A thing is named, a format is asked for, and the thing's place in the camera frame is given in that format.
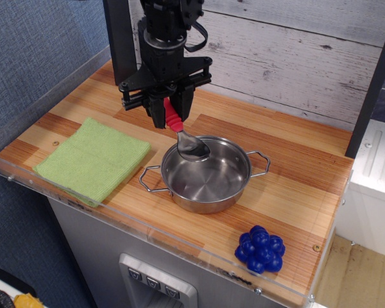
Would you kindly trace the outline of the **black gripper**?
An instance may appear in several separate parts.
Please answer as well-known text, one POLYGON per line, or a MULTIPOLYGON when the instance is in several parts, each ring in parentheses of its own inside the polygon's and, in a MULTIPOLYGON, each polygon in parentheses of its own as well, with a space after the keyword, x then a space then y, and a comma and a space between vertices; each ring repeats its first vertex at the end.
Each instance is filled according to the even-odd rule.
POLYGON ((194 49, 186 42, 186 37, 174 40, 140 37, 141 65, 119 84, 124 109, 144 107, 155 128, 166 127, 164 98, 170 98, 178 116, 185 121, 191 111, 194 90, 211 81, 209 67, 212 59, 207 56, 186 57, 184 52, 194 49))

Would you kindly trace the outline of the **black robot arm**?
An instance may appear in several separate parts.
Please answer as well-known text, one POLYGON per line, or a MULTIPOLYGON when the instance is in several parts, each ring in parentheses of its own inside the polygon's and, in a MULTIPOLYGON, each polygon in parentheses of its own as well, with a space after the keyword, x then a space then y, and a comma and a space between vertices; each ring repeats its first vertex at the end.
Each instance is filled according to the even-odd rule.
POLYGON ((119 84, 125 110, 144 107, 156 128, 166 126, 164 100, 176 114, 189 117, 194 91, 210 83, 207 56, 185 57, 207 44, 208 32, 198 22, 203 1, 142 1, 138 23, 141 66, 119 84))

